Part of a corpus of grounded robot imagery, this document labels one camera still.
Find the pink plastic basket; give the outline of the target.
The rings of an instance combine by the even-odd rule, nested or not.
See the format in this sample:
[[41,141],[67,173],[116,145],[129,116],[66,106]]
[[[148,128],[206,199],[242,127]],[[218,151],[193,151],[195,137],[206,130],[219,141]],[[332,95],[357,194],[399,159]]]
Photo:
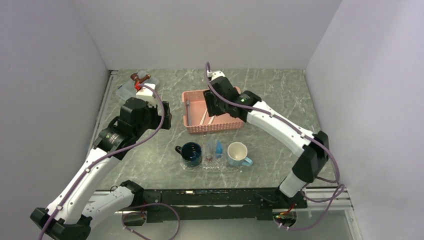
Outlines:
[[[203,89],[184,91],[181,94],[181,101],[185,107],[185,115],[183,116],[183,125],[187,128],[189,134],[204,134],[210,132],[220,132],[240,129],[244,126],[244,122],[238,118],[231,117],[228,113],[215,116],[212,124],[208,125],[212,116],[207,115],[204,124],[199,125],[205,110],[207,110],[206,101],[203,95]],[[190,103],[191,125],[187,125],[187,108],[186,101]]]

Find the dark blue mug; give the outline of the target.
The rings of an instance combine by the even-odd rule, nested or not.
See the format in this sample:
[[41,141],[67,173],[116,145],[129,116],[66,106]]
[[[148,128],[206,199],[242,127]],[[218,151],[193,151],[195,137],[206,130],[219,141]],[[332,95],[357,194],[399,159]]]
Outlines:
[[183,146],[177,145],[174,150],[188,167],[197,167],[202,162],[202,147],[196,142],[187,142]]

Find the blue toothpaste tube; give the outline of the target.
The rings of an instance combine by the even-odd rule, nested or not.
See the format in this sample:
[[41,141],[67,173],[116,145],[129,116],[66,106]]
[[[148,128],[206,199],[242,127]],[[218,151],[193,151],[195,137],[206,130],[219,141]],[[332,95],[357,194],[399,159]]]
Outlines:
[[216,159],[220,159],[223,157],[223,146],[221,144],[221,142],[219,140],[216,141],[216,146],[215,146],[215,158]]

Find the white red toothpaste tube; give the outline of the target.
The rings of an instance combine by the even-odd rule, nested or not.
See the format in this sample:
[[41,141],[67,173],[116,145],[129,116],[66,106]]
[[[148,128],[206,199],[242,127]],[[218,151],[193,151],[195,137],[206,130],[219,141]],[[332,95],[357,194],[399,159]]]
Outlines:
[[215,141],[210,138],[204,145],[204,155],[207,162],[212,161],[215,154]]

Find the clear textured oval tray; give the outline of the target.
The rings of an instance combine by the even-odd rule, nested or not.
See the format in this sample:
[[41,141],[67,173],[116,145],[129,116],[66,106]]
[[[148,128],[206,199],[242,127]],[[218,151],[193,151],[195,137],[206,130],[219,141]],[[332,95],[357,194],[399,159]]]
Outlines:
[[223,150],[222,153],[214,153],[211,160],[205,157],[197,166],[189,166],[182,158],[179,159],[179,164],[183,170],[192,173],[232,173],[242,170],[241,166],[232,166],[227,160],[227,151]]

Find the white and blue mug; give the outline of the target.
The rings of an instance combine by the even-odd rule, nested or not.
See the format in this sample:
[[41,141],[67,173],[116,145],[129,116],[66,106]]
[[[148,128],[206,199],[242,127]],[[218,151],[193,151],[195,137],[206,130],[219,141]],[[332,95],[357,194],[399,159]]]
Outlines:
[[232,167],[253,165],[253,161],[248,157],[247,146],[241,142],[233,142],[227,148],[227,162]]

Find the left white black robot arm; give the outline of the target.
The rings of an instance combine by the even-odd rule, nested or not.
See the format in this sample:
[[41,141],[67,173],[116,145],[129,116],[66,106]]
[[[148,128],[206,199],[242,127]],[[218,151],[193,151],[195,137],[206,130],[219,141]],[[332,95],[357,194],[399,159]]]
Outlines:
[[139,209],[146,201],[144,188],[126,180],[114,191],[90,203],[89,200],[105,176],[121,162],[129,150],[140,145],[140,137],[153,130],[147,142],[160,129],[171,128],[169,103],[155,106],[131,97],[94,141],[92,149],[77,174],[47,207],[37,207],[30,219],[41,229],[39,239],[48,235],[54,240],[85,240],[91,230],[121,209]]

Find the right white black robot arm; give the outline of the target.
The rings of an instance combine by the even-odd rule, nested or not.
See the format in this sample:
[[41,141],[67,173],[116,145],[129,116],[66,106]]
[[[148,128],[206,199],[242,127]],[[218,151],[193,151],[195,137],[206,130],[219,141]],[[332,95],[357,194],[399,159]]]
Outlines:
[[239,93],[228,78],[214,72],[207,77],[209,89],[203,95],[209,116],[230,115],[270,134],[298,157],[289,174],[278,185],[270,200],[287,208],[307,184],[313,183],[329,160],[328,136],[313,133],[292,123],[251,91]]

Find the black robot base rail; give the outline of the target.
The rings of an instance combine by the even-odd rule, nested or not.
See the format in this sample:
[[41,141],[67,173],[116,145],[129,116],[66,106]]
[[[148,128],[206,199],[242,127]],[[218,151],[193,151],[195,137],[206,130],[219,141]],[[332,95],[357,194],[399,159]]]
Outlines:
[[308,208],[305,192],[287,198],[276,187],[145,189],[124,211],[143,212],[147,223],[171,220],[256,219]]

